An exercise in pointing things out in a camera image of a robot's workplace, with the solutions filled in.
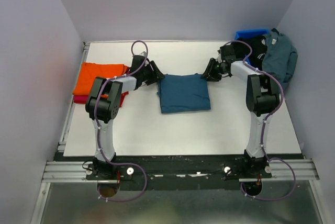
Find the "orange cloth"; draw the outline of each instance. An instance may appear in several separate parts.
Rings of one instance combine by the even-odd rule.
[[[82,63],[77,85],[73,90],[73,95],[87,96],[97,76],[109,78],[120,76],[128,71],[128,67],[124,64],[96,64]]]

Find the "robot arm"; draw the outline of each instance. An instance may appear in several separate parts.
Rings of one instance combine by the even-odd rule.
[[[145,57],[143,55],[134,55],[130,72],[137,70],[138,67],[143,63],[143,61],[145,61]],[[102,94],[107,95],[107,98],[100,98],[96,114],[100,124],[99,140],[101,148],[104,150],[104,153],[108,160],[111,161],[115,156],[112,134],[113,121],[119,111],[121,94],[124,92],[136,90],[142,85],[143,82],[145,82],[147,85],[150,85],[163,78],[164,75],[157,68],[155,62],[151,61],[148,65],[142,67],[134,75],[123,76],[115,80],[111,80],[105,86]],[[98,132],[98,125],[94,117],[94,108],[97,102],[99,92],[106,81],[107,79],[102,77],[97,77],[95,79],[85,105],[86,112],[89,113],[90,119],[93,121],[96,135]],[[101,155],[97,141],[95,158],[99,161],[105,162],[104,157]]]
[[[237,59],[232,45],[223,46],[217,59],[210,59],[203,79],[211,82],[221,80],[223,74],[237,76],[247,84],[245,102],[251,115],[249,142],[245,152],[252,159],[264,157],[262,147],[266,148],[266,137],[272,116],[266,120],[262,133],[264,118],[280,102],[276,83],[269,77],[248,68],[241,59]]]

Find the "teal cloth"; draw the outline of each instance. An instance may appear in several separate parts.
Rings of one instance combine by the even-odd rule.
[[[294,74],[297,64],[297,49],[292,45],[288,36],[272,29],[264,35],[267,52],[262,62],[262,69],[280,82],[285,90]]]
[[[207,81],[200,74],[165,75],[158,83],[163,114],[210,110]]]

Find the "gray wall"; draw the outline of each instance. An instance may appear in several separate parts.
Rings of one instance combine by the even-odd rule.
[[[0,0],[0,222],[30,223],[82,43],[60,0]]]
[[[85,41],[229,40],[275,27],[292,0],[62,0]]]
[[[312,157],[335,220],[335,3],[293,0],[279,30],[292,39],[299,58],[287,106],[303,152]]]

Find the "white tabletop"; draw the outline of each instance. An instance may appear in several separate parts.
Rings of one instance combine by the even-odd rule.
[[[203,73],[223,42],[148,42],[150,60],[162,73]],[[87,62],[131,65],[131,42],[91,43]],[[141,53],[144,46],[134,47]],[[117,155],[242,154],[247,147],[250,112],[246,84],[237,77],[208,82],[210,111],[162,115],[157,84],[129,92],[114,120]],[[74,105],[64,156],[93,156],[95,133],[85,106]],[[301,153],[286,104],[273,116],[268,153]]]

